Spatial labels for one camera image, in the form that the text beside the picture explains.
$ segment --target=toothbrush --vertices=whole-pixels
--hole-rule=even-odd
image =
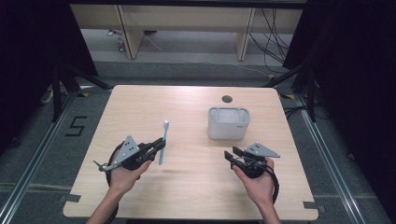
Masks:
[[[168,128],[169,128],[169,121],[165,119],[165,120],[163,121],[163,129],[165,130],[165,133],[163,134],[163,141],[166,140],[166,134],[168,133]],[[158,163],[159,163],[160,165],[163,164],[163,152],[164,152],[164,151],[165,151],[165,148],[161,149],[161,152],[160,152],[160,159],[159,159],[159,161],[158,161]]]

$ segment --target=gray carpet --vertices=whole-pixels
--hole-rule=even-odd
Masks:
[[[99,79],[111,85],[260,87],[270,81],[267,75],[280,75],[269,71],[265,66],[247,66],[248,69],[260,70],[263,74],[233,65],[201,63],[95,63],[95,66],[100,75]],[[271,69],[286,71],[279,67],[271,67]],[[78,78],[78,82],[81,85],[91,85],[81,78]],[[291,83],[292,79],[287,80],[279,84],[276,89],[281,94],[290,93]],[[63,215],[62,196],[67,195],[74,183],[109,95],[109,92],[93,91],[87,97],[74,99],[11,223],[84,222],[84,218],[68,218]],[[285,108],[296,106],[293,99],[281,99],[281,103]],[[316,107],[315,112],[321,134],[331,149],[351,192],[356,197],[367,223],[390,223],[359,167],[346,157],[347,148],[332,121],[328,119],[325,108]],[[17,147],[10,146],[0,158],[0,203],[5,202],[13,184],[19,180],[24,168],[38,148],[50,126],[52,113],[51,103],[38,107],[19,134],[21,144]],[[84,126],[84,129],[79,136],[67,136],[79,132],[79,129],[70,128],[75,117],[83,117],[76,119],[75,125]],[[288,121],[310,188],[317,206],[319,206],[319,218],[310,223],[351,223],[301,113],[292,114]],[[117,218],[114,223],[126,222],[125,219]],[[130,220],[128,223],[165,224],[170,222]],[[204,222],[185,221],[180,223]],[[288,221],[285,223],[306,222]]]

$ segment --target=wooden desk panel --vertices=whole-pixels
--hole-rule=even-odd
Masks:
[[[225,104],[223,95],[233,101]],[[207,137],[211,106],[240,106],[251,122],[243,140]],[[164,219],[261,219],[238,177],[223,156],[232,146],[260,142],[281,155],[274,159],[280,191],[276,211],[283,220],[313,220],[316,209],[277,93],[273,89],[229,87],[117,86],[108,100],[71,194],[68,217],[88,217],[108,189],[105,174],[93,160],[107,162],[127,135],[136,143],[163,136],[163,120],[170,122],[163,165],[156,161],[120,202],[118,217]]]

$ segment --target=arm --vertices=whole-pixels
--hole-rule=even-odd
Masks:
[[[274,169],[274,161],[266,158],[267,165]],[[259,208],[264,223],[281,223],[273,204],[274,182],[267,173],[250,179],[237,166],[233,166],[235,174],[241,179],[247,190],[247,195]]]
[[[111,171],[110,188],[86,223],[105,223],[116,209],[122,196],[132,189],[134,182],[147,171],[150,164],[151,161],[146,161],[137,170],[133,171],[123,167],[113,169]]]

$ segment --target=white container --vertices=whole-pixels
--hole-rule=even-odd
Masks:
[[[250,123],[250,113],[241,107],[210,107],[208,120],[209,138],[241,140]]]

